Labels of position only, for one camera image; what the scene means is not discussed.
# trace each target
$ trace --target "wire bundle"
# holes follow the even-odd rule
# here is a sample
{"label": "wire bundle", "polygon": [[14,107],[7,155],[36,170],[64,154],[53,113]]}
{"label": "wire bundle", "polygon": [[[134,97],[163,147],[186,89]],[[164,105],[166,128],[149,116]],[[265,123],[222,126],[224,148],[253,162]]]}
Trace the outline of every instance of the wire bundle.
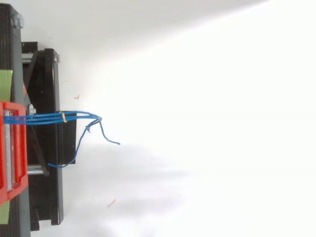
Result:
{"label": "wire bundle", "polygon": [[119,142],[111,141],[105,136],[103,126],[101,123],[102,118],[89,112],[71,111],[71,112],[60,112],[60,113],[42,114],[42,115],[3,116],[4,123],[19,124],[19,125],[46,125],[46,124],[54,124],[54,123],[60,123],[60,122],[68,122],[68,121],[73,121],[77,119],[93,119],[93,121],[85,127],[85,130],[83,131],[79,139],[74,158],[68,164],[65,164],[65,165],[55,165],[55,164],[49,163],[48,164],[49,166],[52,166],[55,168],[64,168],[68,166],[69,164],[71,164],[72,162],[74,162],[85,133],[87,131],[90,132],[90,128],[96,124],[100,124],[102,135],[108,142],[120,145]]}

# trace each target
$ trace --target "red plastic part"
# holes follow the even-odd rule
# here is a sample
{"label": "red plastic part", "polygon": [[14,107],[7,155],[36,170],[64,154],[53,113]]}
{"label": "red plastic part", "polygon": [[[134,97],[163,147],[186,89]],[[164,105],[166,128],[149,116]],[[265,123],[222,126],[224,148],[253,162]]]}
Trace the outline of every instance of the red plastic part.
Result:
{"label": "red plastic part", "polygon": [[26,127],[25,125],[13,125],[15,182],[17,185],[7,191],[6,161],[4,150],[4,125],[3,111],[11,110],[15,116],[24,116],[25,107],[11,102],[0,102],[0,205],[20,194],[28,185],[28,163],[26,152]]}

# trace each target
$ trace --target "white surface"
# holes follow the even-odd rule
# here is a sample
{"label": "white surface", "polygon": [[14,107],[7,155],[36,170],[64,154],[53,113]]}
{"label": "white surface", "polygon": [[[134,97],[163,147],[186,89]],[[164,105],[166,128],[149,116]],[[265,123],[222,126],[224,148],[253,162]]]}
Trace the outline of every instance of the white surface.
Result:
{"label": "white surface", "polygon": [[62,109],[122,142],[93,128],[32,236],[316,235],[313,1],[9,2],[61,55]]}

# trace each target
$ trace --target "small debris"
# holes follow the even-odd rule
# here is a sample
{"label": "small debris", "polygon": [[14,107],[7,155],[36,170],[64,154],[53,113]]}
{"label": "small debris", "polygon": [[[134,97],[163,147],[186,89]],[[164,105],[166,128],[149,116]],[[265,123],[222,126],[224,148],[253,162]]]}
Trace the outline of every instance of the small debris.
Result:
{"label": "small debris", "polygon": [[114,201],[112,201],[112,203],[110,205],[108,205],[108,207],[112,206],[113,203],[116,201],[117,199],[114,199]]}

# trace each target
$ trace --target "screw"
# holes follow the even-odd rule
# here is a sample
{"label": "screw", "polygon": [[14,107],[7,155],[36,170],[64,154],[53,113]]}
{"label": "screw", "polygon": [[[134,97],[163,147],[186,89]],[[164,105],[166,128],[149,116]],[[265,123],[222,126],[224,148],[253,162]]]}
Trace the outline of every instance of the screw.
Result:
{"label": "screw", "polygon": [[24,27],[24,18],[21,14],[16,14],[12,17],[12,25],[18,30]]}
{"label": "screw", "polygon": [[55,63],[60,63],[60,56],[57,53],[54,55],[54,62]]}
{"label": "screw", "polygon": [[34,108],[34,106],[32,104],[28,105],[28,115],[34,115],[36,114],[36,109]]}

